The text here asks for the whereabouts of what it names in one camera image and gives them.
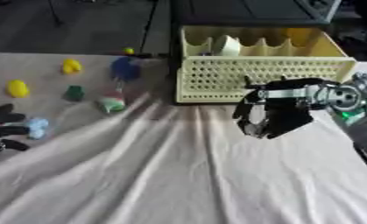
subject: blue toy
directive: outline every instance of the blue toy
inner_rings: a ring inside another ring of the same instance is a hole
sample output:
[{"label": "blue toy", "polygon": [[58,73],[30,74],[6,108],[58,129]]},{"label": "blue toy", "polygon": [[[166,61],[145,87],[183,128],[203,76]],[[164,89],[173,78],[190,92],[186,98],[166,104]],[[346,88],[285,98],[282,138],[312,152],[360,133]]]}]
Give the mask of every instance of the blue toy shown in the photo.
[{"label": "blue toy", "polygon": [[139,78],[139,65],[132,57],[122,57],[114,61],[111,65],[112,80],[133,81]]},{"label": "blue toy", "polygon": [[40,117],[34,117],[29,120],[25,126],[29,128],[29,138],[40,139],[46,134],[46,128],[48,128],[49,122]]}]

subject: green object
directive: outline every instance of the green object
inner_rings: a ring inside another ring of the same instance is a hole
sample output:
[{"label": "green object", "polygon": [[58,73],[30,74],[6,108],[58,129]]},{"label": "green object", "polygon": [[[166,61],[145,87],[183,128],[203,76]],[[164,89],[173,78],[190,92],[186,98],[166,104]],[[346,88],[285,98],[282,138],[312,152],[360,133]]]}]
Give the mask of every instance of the green object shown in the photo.
[{"label": "green object", "polygon": [[70,102],[80,102],[84,95],[82,87],[70,86],[64,94],[64,98]]},{"label": "green object", "polygon": [[98,102],[107,114],[125,109],[124,101],[117,98],[103,97]]}]

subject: robotic hand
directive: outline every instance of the robotic hand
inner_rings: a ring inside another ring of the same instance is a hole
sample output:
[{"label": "robotic hand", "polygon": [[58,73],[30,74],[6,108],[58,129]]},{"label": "robotic hand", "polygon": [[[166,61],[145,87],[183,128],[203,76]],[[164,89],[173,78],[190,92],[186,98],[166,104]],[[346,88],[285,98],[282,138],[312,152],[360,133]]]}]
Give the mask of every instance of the robotic hand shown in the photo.
[{"label": "robotic hand", "polygon": [[25,115],[11,113],[13,110],[12,104],[5,104],[0,106],[0,152],[7,149],[13,149],[16,151],[26,151],[29,146],[20,143],[18,141],[2,139],[1,137],[6,137],[10,135],[27,135],[29,129],[22,126],[2,126],[4,123],[16,123],[21,122],[25,119]]},{"label": "robotic hand", "polygon": [[[279,137],[313,121],[310,110],[330,106],[339,111],[351,111],[361,105],[362,96],[353,85],[316,78],[277,80],[265,85],[251,85],[253,89],[237,105],[233,114],[245,135],[258,138]],[[250,113],[254,105],[265,105],[265,118],[252,123]]]}]

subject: gray floor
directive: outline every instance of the gray floor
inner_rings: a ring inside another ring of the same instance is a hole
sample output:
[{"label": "gray floor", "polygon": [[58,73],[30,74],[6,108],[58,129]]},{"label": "gray floor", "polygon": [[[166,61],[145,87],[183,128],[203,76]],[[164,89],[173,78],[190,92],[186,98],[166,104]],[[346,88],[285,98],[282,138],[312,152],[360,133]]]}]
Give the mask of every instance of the gray floor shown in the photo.
[{"label": "gray floor", "polygon": [[[12,1],[0,6],[0,52],[105,54],[119,53],[127,46],[138,50],[153,4],[148,0],[53,0],[65,22],[56,27],[47,0]],[[168,0],[159,0],[145,52],[167,52],[168,9]]]}]

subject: small yellow ball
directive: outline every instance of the small yellow ball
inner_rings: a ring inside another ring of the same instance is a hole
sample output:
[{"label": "small yellow ball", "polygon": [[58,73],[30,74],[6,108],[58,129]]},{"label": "small yellow ball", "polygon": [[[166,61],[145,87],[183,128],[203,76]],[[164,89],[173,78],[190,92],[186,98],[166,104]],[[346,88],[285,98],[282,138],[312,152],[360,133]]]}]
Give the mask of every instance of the small yellow ball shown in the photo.
[{"label": "small yellow ball", "polygon": [[134,54],[134,49],[131,47],[126,47],[124,48],[124,53],[125,54]]}]

